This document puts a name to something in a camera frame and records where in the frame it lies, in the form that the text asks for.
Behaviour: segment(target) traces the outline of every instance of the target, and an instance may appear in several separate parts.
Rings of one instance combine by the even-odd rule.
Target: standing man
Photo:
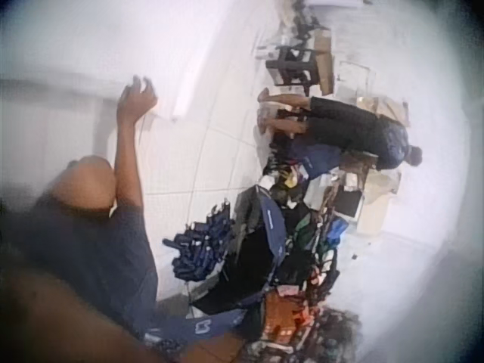
[[[140,342],[158,282],[135,153],[135,124],[157,104],[145,82],[141,90],[135,77],[119,100],[114,169],[85,157],[32,210],[2,216],[0,356],[8,361],[164,361]]]
[[[412,166],[422,163],[422,149],[408,143],[405,127],[386,116],[377,116],[355,106],[324,98],[302,95],[270,95],[265,88],[257,98],[302,109],[306,121],[259,117],[261,132],[267,126],[275,131],[306,134],[313,142],[344,150],[364,151],[378,156],[377,169],[394,169],[403,161]]]

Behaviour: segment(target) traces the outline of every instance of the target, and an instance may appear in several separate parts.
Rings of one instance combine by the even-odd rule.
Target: pile of clutter
[[[230,217],[230,210],[230,203],[225,201],[219,209],[217,206],[212,208],[204,223],[194,222],[173,240],[163,240],[165,246],[180,252],[180,256],[172,261],[177,278],[204,281],[217,263],[224,260],[228,245],[234,239],[234,221]]]

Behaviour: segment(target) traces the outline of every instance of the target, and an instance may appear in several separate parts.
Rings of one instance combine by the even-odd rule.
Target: bare foot
[[[257,111],[257,127],[259,127],[259,132],[261,135],[264,135],[267,125],[265,124],[265,116],[262,110]]]
[[[259,93],[259,96],[257,96],[257,101],[264,102],[265,99],[269,96],[269,88],[265,87],[262,92]]]

